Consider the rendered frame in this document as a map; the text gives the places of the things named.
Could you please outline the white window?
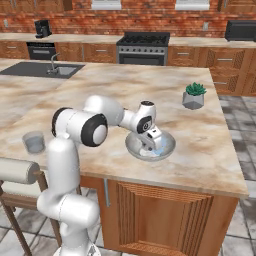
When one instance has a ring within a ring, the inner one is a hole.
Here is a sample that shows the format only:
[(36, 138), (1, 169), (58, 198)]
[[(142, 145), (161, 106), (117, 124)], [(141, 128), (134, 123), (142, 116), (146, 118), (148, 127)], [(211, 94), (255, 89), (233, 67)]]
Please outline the white window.
[(92, 0), (92, 10), (121, 10), (121, 0)]
[(207, 11), (210, 0), (176, 0), (175, 9), (181, 11)]

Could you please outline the wooden island cupboard door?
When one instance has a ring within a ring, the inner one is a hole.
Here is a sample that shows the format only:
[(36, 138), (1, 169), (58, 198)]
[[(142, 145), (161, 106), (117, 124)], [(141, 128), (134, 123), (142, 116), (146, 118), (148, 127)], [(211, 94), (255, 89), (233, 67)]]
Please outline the wooden island cupboard door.
[(198, 256), (213, 197), (119, 182), (119, 244), (160, 256)]

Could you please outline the wooden stool with cream cushion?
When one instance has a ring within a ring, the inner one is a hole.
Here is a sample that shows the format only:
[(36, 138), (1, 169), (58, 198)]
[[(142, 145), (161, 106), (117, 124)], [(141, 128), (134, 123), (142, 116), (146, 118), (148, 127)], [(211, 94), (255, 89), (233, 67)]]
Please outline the wooden stool with cream cushion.
[(0, 157), (0, 203), (26, 256), (32, 253), (14, 212), (16, 207), (36, 210), (37, 198), (47, 188), (45, 173), (36, 162)]

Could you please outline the dark grey sink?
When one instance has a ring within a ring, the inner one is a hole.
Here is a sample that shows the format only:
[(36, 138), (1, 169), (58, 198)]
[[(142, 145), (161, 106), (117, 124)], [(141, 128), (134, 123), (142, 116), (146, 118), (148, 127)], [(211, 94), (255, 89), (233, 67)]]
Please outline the dark grey sink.
[(69, 79), (83, 68), (83, 65), (78, 64), (54, 65), (58, 68), (57, 74), (47, 74), (47, 70), (51, 68), (51, 63), (19, 62), (0, 71), (0, 75)]

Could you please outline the silver metal bowl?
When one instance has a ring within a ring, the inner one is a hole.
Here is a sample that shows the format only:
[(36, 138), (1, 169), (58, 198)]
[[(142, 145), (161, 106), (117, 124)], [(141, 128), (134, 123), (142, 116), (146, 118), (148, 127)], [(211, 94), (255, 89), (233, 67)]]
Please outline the silver metal bowl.
[(126, 148), (131, 155), (138, 159), (148, 162), (163, 160), (173, 153), (176, 146), (176, 141), (171, 134), (169, 134), (166, 131), (163, 131), (162, 143), (165, 148), (165, 151), (163, 154), (157, 156), (154, 152), (147, 151), (144, 148), (144, 142), (138, 138), (137, 134), (131, 132), (125, 140)]

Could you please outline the clear glass of water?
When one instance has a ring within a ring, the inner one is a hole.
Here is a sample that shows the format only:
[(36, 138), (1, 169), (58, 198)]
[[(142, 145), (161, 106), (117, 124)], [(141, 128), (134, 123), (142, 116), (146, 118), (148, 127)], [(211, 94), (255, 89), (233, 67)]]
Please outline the clear glass of water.
[(31, 131), (22, 137), (25, 149), (29, 154), (39, 154), (45, 150), (44, 135), (41, 131)]

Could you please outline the black coffee machine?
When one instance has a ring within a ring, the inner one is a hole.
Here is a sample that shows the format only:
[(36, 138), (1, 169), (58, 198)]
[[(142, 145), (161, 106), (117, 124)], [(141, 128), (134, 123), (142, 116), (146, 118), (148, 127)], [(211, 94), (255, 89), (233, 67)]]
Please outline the black coffee machine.
[(45, 38), (52, 34), (48, 20), (37, 20), (34, 24), (36, 28), (36, 38)]

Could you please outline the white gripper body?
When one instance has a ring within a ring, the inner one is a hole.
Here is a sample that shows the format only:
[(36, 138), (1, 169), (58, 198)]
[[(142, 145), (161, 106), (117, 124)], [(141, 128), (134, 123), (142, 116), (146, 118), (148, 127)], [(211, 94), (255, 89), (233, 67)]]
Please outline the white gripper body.
[(152, 130), (146, 133), (144, 136), (144, 148), (147, 151), (158, 150), (164, 148), (162, 143), (162, 132), (157, 130)]

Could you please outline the wooden wall cupboards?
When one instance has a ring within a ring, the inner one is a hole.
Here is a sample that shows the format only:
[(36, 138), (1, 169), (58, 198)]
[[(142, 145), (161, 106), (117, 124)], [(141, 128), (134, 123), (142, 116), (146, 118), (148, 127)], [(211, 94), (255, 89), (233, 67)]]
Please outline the wooden wall cupboards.
[(219, 12), (256, 13), (256, 0), (219, 0)]

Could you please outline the green succulent in grey pot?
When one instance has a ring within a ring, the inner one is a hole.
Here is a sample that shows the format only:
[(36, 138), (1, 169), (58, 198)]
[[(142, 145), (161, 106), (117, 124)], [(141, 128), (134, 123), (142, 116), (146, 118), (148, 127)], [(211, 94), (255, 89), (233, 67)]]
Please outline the green succulent in grey pot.
[(183, 92), (183, 106), (190, 110), (200, 109), (204, 106), (205, 93), (206, 89), (202, 84), (194, 82), (188, 85), (186, 90)]

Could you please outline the black dishwasher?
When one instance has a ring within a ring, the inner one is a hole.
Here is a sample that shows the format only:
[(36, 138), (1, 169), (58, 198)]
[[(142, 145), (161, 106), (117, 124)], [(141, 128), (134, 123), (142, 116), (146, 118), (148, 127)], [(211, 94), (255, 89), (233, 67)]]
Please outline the black dishwasher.
[(52, 42), (27, 42), (27, 48), (31, 60), (50, 60), (56, 54)]

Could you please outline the silver tap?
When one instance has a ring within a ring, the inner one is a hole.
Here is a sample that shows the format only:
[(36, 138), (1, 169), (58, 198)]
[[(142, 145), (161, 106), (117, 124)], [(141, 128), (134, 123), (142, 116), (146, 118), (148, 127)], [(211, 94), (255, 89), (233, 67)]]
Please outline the silver tap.
[(56, 53), (52, 55), (51, 57), (51, 68), (47, 70), (47, 74), (57, 74), (58, 73), (58, 68), (55, 67), (54, 65), (54, 58), (60, 55), (60, 53)]

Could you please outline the wooden base cupboards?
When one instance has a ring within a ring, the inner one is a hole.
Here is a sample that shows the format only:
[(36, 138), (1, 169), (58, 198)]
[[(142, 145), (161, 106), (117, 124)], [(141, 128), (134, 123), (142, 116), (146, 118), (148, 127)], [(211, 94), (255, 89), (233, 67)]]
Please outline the wooden base cupboards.
[(56, 42), (59, 61), (115, 63), (116, 45), (104, 43)]
[(28, 59), (28, 49), (25, 42), (0, 40), (0, 58)]
[(255, 48), (169, 46), (169, 66), (208, 68), (220, 95), (242, 96)]

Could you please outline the black and silver stove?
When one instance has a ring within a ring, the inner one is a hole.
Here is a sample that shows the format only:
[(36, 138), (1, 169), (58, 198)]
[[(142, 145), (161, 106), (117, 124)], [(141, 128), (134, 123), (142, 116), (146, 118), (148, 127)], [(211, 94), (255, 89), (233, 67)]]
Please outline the black and silver stove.
[(116, 43), (116, 62), (166, 66), (169, 39), (169, 32), (125, 32)]

